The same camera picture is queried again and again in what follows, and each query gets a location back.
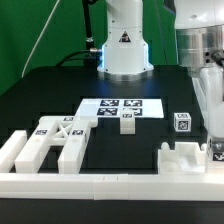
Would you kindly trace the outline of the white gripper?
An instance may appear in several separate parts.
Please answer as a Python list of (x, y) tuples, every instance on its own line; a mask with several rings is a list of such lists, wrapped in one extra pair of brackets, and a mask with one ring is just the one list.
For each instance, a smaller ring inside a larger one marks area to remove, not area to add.
[(216, 64), (202, 68), (192, 83), (208, 135), (224, 139), (224, 70)]

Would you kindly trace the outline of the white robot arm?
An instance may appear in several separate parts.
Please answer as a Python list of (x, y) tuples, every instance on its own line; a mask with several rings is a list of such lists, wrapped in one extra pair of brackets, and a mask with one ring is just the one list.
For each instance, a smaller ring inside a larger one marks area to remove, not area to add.
[[(177, 62), (192, 77), (211, 140), (224, 141), (224, 0), (163, 0), (174, 13)], [(153, 70), (143, 39), (143, 0), (106, 0), (108, 37), (98, 72), (116, 81)]]

